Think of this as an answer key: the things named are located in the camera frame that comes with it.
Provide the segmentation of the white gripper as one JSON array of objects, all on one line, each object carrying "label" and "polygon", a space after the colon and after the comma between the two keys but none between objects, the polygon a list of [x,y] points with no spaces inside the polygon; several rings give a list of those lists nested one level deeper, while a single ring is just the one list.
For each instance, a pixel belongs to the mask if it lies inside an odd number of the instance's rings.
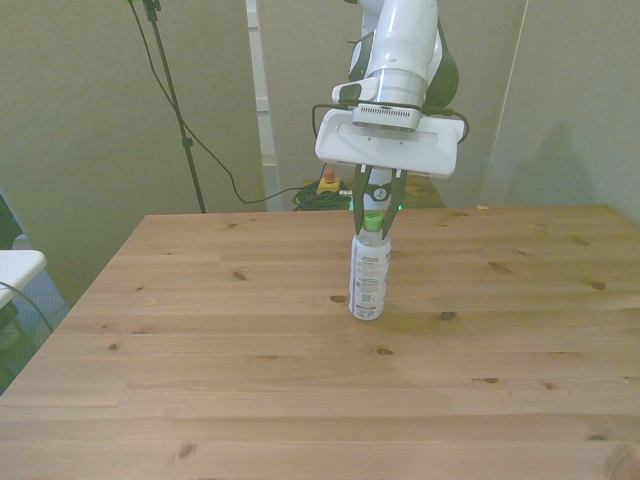
[{"label": "white gripper", "polygon": [[322,120],[315,152],[324,162],[358,164],[352,188],[356,234],[364,222],[364,199],[372,167],[395,168],[391,170],[389,205],[383,220],[382,235],[387,236],[402,204],[407,172],[450,177],[456,169],[462,137],[463,122],[459,119],[426,116],[415,131],[409,132],[356,125],[351,112],[332,109]]}]

